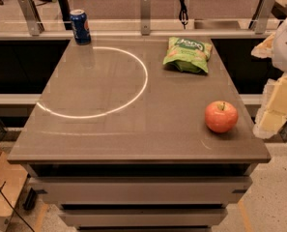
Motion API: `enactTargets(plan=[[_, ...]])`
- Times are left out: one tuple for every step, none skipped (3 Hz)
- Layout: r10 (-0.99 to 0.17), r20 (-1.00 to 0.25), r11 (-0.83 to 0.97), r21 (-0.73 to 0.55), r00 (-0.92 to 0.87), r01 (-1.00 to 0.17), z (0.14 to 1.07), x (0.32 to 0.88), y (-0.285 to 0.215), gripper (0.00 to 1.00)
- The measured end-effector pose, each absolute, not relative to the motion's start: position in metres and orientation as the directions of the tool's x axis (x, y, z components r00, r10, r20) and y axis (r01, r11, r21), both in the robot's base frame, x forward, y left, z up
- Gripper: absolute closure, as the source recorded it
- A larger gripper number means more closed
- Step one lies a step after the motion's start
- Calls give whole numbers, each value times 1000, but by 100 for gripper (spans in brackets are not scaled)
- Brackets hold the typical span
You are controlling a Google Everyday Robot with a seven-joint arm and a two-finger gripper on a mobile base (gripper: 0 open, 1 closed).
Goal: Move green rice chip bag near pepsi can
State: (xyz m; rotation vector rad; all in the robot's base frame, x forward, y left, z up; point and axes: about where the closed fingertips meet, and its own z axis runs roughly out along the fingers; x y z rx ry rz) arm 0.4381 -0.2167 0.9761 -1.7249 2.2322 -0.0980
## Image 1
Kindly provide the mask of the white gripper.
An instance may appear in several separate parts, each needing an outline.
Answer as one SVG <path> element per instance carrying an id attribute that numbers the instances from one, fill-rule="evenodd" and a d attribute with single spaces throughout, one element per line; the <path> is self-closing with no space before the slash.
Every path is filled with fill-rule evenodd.
<path id="1" fill-rule="evenodd" d="M 253 133 L 261 139 L 276 135 L 287 122 L 287 17 L 272 33 L 251 50 L 258 58 L 271 58 L 285 72 L 278 80 L 269 79 L 263 90 L 261 107 L 255 117 Z"/>

